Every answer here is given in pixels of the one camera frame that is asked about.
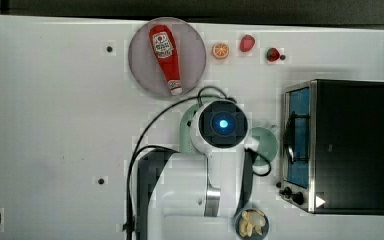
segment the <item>gray plate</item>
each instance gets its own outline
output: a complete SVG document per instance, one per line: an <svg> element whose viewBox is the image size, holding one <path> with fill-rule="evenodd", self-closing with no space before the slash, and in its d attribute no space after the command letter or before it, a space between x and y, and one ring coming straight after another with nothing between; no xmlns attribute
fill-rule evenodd
<svg viewBox="0 0 384 240"><path fill-rule="evenodd" d="M164 74L149 42L149 31L158 24L173 33L179 54L182 95L192 90L201 78L207 55L199 33L188 23L176 18L157 18L142 26L129 46L129 67L137 83L156 97L171 97Z"/></svg>
<svg viewBox="0 0 384 240"><path fill-rule="evenodd" d="M236 234L238 235L239 238L244 239L244 240L262 240L269 233L270 224L269 224L269 219L267 218L267 215L264 215L264 218L266 219L266 225L264 225L264 227L262 228L262 231L263 231L262 236L258 235L258 233L255 232L255 229L252 229L251 237L241 237L241 235L239 235L239 219L242 217L242 211L249 210L249 209L253 209L253 208L244 208L236 214L236 216L235 216Z"/></svg>

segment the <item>blue light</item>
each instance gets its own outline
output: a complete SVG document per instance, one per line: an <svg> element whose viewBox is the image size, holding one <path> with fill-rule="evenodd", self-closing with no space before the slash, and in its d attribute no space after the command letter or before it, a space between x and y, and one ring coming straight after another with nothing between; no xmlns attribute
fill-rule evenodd
<svg viewBox="0 0 384 240"><path fill-rule="evenodd" d="M226 120L221 120L219 125L221 128L226 128L227 126L229 126L229 123Z"/></svg>

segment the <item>red fruit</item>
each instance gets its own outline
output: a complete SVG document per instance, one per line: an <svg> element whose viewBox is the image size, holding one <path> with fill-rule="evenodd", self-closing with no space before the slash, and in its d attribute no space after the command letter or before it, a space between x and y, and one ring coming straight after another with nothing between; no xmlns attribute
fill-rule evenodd
<svg viewBox="0 0 384 240"><path fill-rule="evenodd" d="M245 35L241 40L241 45L239 46L239 49L242 52L248 52L250 51L255 44L255 39L251 35Z"/></svg>
<svg viewBox="0 0 384 240"><path fill-rule="evenodd" d="M269 62L274 62L280 58L280 53L276 48L270 48L267 51L266 57L267 57L267 60L269 60Z"/></svg>

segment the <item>red ketchup bottle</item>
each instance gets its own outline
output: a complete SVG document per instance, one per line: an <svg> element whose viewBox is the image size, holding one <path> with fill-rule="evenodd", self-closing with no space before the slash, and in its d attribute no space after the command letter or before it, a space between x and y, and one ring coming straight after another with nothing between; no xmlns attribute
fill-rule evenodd
<svg viewBox="0 0 384 240"><path fill-rule="evenodd" d="M154 50L158 64L164 72L172 95L182 93L179 73L179 57L176 42L166 25L156 25L149 31L149 41Z"/></svg>

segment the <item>microwave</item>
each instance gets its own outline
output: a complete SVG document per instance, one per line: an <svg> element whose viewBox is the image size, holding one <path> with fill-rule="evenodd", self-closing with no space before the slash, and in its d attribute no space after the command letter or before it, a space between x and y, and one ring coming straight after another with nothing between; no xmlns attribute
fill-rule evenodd
<svg viewBox="0 0 384 240"><path fill-rule="evenodd" d="M314 214L384 215L384 82L289 87L281 129L282 199Z"/></svg>

